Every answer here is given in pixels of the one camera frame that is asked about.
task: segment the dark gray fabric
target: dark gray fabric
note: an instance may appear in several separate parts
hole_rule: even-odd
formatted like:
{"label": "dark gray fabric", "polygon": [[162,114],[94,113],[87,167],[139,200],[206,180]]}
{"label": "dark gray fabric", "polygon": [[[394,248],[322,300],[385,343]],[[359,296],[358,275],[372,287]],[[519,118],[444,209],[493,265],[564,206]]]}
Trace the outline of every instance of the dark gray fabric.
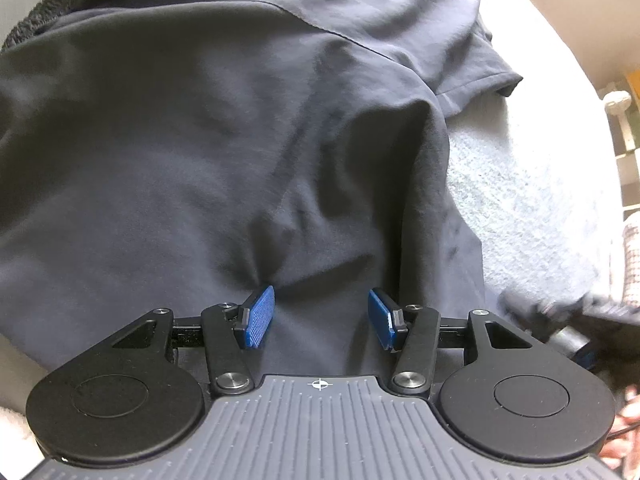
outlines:
{"label": "dark gray fabric", "polygon": [[479,0],[74,0],[0,54],[0,332],[48,368],[276,289],[256,374],[386,374],[367,291],[466,316],[445,116],[520,80]]}

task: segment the beige wall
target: beige wall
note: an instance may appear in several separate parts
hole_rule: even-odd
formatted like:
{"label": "beige wall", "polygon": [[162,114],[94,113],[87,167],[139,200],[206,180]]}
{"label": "beige wall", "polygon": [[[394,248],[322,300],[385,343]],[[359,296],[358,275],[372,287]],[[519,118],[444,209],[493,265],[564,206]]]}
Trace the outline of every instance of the beige wall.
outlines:
{"label": "beige wall", "polygon": [[597,89],[640,68],[640,0],[531,1]]}

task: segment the blue textured pad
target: blue textured pad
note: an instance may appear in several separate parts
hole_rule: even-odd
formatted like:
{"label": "blue textured pad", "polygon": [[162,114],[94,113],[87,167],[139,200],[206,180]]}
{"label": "blue textured pad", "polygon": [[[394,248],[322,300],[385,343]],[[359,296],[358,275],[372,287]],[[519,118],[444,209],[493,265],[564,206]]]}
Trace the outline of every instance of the blue textured pad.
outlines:
{"label": "blue textured pad", "polygon": [[396,342],[396,331],[391,321],[391,312],[373,290],[369,291],[369,321],[378,334],[382,348],[392,349]]}
{"label": "blue textured pad", "polygon": [[249,323],[244,336],[247,348],[258,348],[262,336],[267,332],[275,307],[275,293],[273,287],[269,285],[250,307]]}

